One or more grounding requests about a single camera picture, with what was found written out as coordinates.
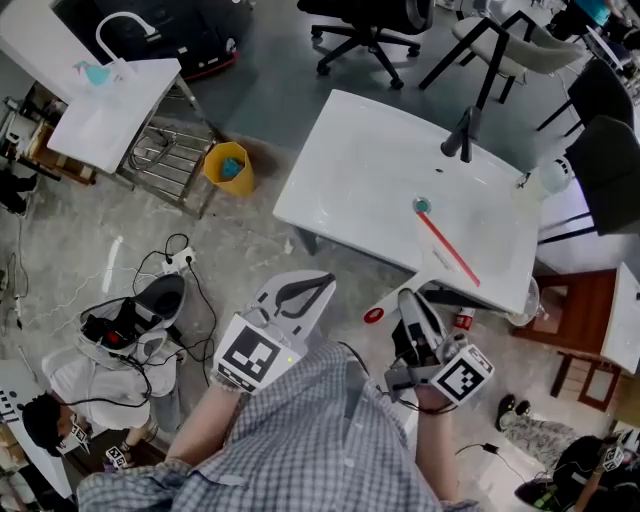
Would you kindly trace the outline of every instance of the light blue object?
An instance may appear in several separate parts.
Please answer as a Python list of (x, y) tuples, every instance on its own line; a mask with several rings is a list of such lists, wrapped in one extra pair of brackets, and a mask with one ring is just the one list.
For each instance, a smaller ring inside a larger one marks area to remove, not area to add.
[(78, 70), (78, 73), (81, 73), (84, 69), (84, 72), (93, 85), (102, 85), (109, 78), (110, 71), (102, 66), (95, 66), (93, 64), (89, 64), (85, 60), (81, 60), (75, 66), (75, 69)]
[(244, 166), (234, 158), (225, 158), (222, 161), (222, 177), (225, 180), (232, 180), (240, 171), (244, 168)]
[(576, 0), (576, 5), (601, 27), (607, 22), (611, 12), (605, 0)]

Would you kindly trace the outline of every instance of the sink basin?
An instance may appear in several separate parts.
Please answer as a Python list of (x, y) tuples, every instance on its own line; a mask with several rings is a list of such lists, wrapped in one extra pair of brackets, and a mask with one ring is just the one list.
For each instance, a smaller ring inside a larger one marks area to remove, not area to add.
[(522, 312), (535, 258), (540, 205), (522, 175), (473, 147), (449, 158), (449, 132), (359, 96), (333, 91), (274, 208), (285, 222), (418, 271), (442, 267), (423, 254), (413, 201), (480, 280), (449, 272), (444, 284), (487, 305)]
[(472, 162), (461, 171), (458, 161), (440, 152), (440, 142), (417, 145), (374, 131), (353, 135), (336, 154), (333, 178), (318, 196), (319, 209), (355, 228), (359, 219), (350, 212), (357, 205), (370, 212), (369, 222), (388, 232), (388, 243), (402, 246), (415, 237), (412, 202), (424, 198), (429, 218), (474, 272), (500, 275), (513, 257), (518, 226), (510, 187), (491, 166)]

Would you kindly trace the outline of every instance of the blue cloth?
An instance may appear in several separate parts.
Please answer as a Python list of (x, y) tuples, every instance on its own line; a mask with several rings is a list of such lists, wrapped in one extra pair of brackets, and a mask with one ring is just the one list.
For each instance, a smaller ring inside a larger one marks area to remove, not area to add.
[(611, 11), (604, 0), (574, 0), (574, 2), (598, 25), (602, 26), (607, 22)]
[(234, 158), (225, 158), (222, 161), (222, 177), (225, 180), (232, 180), (244, 167)]

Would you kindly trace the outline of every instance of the gray concrete floor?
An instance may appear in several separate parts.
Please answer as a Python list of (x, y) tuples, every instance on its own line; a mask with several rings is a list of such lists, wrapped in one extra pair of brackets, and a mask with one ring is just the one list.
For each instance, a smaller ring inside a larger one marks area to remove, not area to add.
[[(382, 45), (405, 82), (401, 91), (389, 89), (389, 75), (362, 47), (332, 63), (329, 76), (316, 75), (317, 61), (345, 38), (325, 34), (316, 50), (311, 25), (342, 24), (338, 19), (311, 16), (299, 11), (294, 1), (278, 0), (258, 0), (253, 18), (236, 64), (191, 87), (211, 119), (225, 129), (285, 148), (301, 149), (332, 89), (359, 94), (452, 129), (464, 109), (475, 104), (487, 71), (480, 59), (464, 68), (454, 64), (426, 91), (418, 89), (417, 84), (457, 42), (451, 33), (455, 14), (439, 7), (433, 27), (409, 37), (422, 44), (418, 58), (407, 58), (404, 47)], [(565, 80), (567, 85), (573, 80), (571, 72), (566, 72)], [(566, 101), (558, 76), (528, 73), (527, 85), (514, 85), (507, 103), (500, 105), (497, 98), (504, 83), (501, 77), (494, 82), (479, 144), (516, 168), (529, 170), (540, 147), (548, 147), (575, 121), (566, 113), (542, 134), (535, 132)]]
[[(109, 180), (100, 180), (92, 187), (41, 180), (29, 215), (21, 222), (20, 248), (30, 285), (29, 294), (22, 301), (23, 329), (16, 326), (8, 297), (0, 305), (0, 358), (15, 359), (16, 364), (21, 364), (20, 347), (38, 370), (46, 353), (74, 342), (81, 311), (110, 298), (130, 295), (135, 269), (144, 256), (154, 249), (163, 250), (170, 234), (182, 232), (190, 238), (196, 252), (194, 270), (218, 316), (214, 340), (220, 339), (233, 313), (243, 310), (272, 275), (302, 268), (331, 271), (338, 288), (321, 319), (318, 334), (352, 345), (376, 382), (384, 385), (384, 371), (394, 359), (390, 333), (395, 325), (389, 320), (375, 329), (368, 328), (362, 322), (362, 314), (407, 275), (328, 242), (321, 244), (315, 257), (307, 255), (290, 228), (271, 215), (296, 152), (254, 143), (251, 154), (257, 177), (251, 198), (237, 200), (218, 192), (200, 221), (143, 190), (131, 192)], [(15, 216), (0, 211), (2, 266), (18, 248), (19, 228)], [(122, 243), (105, 293), (102, 286), (109, 250), (119, 237)], [(294, 246), (291, 254), (284, 250), (287, 241)], [(176, 245), (175, 250), (181, 247), (177, 240)], [(160, 256), (152, 257), (145, 264), (138, 290), (149, 282), (149, 275), (160, 272), (161, 260)], [(183, 341), (191, 345), (206, 337), (213, 318), (198, 294), (193, 276), (186, 273), (185, 278), (187, 301), (176, 325), (184, 333)], [(19, 273), (18, 291), (24, 292), (25, 285), (25, 278)], [(584, 434), (604, 431), (610, 416), (548, 395), (559, 364), (552, 350), (511, 338), (505, 320), (491, 313), (478, 314), (470, 338), (498, 371), (487, 387), (456, 413), (458, 446), (491, 442), (501, 447), (502, 455), (524, 478), (532, 478), (540, 470), (493, 428), (496, 405), (507, 391), (531, 400), (540, 418), (567, 422)], [(38, 382), (42, 389), (48, 387), (41, 374)], [(206, 389), (201, 364), (189, 359), (180, 368), (178, 385), (184, 419)], [(412, 419), (408, 410), (400, 406), (397, 412), (412, 430), (415, 417)], [(172, 435), (161, 433), (161, 438), (169, 442)], [(487, 511), (518, 510), (513, 490), (520, 483), (519, 477), (501, 461), (481, 451), (465, 453), (460, 467), (464, 496), (481, 500)]]

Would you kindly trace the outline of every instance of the hand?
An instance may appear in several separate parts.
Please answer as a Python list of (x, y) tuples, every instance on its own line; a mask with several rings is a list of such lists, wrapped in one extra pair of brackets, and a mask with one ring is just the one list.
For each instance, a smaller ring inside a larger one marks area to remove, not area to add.
[(437, 410), (451, 404), (451, 400), (433, 386), (416, 386), (415, 392), (421, 409)]

